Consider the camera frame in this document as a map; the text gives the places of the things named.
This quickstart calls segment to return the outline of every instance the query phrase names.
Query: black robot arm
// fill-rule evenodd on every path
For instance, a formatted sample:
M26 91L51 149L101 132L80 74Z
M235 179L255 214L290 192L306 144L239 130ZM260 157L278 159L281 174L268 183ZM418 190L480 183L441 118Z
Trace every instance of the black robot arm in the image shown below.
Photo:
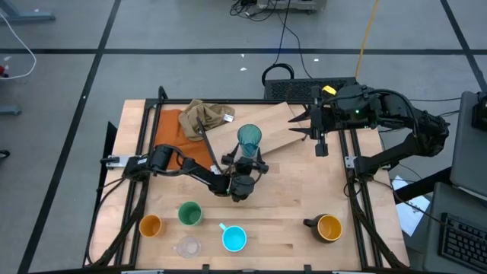
M176 157L180 166L179 170L167 170L172 157ZM257 161L249 158L234 161L233 153L224 156L222 164L229 166L228 171L223 174L215 174L196 163L193 158L185 156L179 148L172 145L157 145L148 155L131 157L123 171L123 176L134 180L144 180L149 174L168 177L187 175L204 183L208 190L216 196L231 196L235 202L239 202L253 192L256 180L250 176L252 170L265 174L269 169L260 158L260 152Z
M316 155L327 156L325 134L337 130L363 129L384 126L390 129L412 129L403 143L372 157L356 157L351 166L361 179L370 180L378 168L396 166L400 160L412 155L432 157L443 150L448 137L449 124L440 116L433 116L411 105L402 94L373 89L364 85L351 85L339 90L338 96L324 100L322 91L312 90L315 104L290 120L298 122L311 119L309 129L291 129L308 134L318 140Z

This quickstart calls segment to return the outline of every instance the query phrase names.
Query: light blue mug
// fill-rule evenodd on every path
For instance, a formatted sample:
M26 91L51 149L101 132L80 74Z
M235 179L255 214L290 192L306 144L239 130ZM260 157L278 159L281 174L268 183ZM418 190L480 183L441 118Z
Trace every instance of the light blue mug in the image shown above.
M244 229L236 225L227 228L223 224L220 224L220 228L223 229L221 242L228 251L238 252L245 247L245 244L247 243L247 234Z

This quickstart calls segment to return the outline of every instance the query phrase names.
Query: clear glass cup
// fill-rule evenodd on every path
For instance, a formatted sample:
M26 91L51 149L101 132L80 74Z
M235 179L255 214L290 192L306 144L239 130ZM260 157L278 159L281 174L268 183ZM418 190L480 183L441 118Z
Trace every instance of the clear glass cup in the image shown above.
M177 253L183 258L193 258L201 251L201 244L195 237L186 236L177 243Z

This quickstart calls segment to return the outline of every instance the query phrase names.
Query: crumpled towel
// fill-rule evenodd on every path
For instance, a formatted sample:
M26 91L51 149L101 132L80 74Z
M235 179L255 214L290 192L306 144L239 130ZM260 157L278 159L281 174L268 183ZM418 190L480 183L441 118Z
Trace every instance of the crumpled towel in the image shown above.
M178 147L187 157L193 158L196 163L210 169L212 158L204 141L193 142L186 138L183 128L178 121L182 110L161 110L158 131L156 132L154 145L172 145ZM176 153L173 153L168 170L179 170Z
M209 130L223 125L225 123L223 120L225 114L233 116L235 110L229 106L207 104L203 103L202 100L193 99L189 106L180 114L179 121L184 134L189 140L200 141L203 140L203 137L198 133L199 127L196 117L201 119L205 130Z

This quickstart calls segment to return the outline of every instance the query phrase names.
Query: yellow mug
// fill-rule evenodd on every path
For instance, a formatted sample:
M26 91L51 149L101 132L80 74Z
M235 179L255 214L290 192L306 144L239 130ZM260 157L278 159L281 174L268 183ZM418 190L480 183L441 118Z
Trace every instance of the yellow mug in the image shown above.
M147 215L140 221L138 231L144 237L156 237L166 233L166 224L156 215Z
M332 243L342 236L342 223L330 214L321 214L314 219L304 219L303 225L311 228L311 234L322 243Z

